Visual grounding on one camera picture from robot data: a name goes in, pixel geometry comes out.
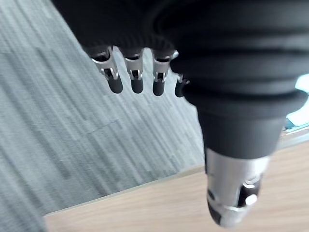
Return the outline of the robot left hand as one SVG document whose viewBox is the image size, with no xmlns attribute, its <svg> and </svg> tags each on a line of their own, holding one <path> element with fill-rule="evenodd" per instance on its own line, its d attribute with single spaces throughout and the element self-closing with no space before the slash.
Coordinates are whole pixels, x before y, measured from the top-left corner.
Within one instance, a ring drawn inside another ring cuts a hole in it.
<svg viewBox="0 0 309 232">
<path fill-rule="evenodd" d="M 153 93 L 168 71 L 175 94 L 197 109 L 207 203 L 231 228 L 256 203 L 288 114 L 308 99 L 295 87 L 309 72 L 306 0 L 55 0 L 53 5 L 106 78 L 123 89 L 113 47 L 135 93 L 143 90 L 142 51 L 153 54 Z"/>
</svg>

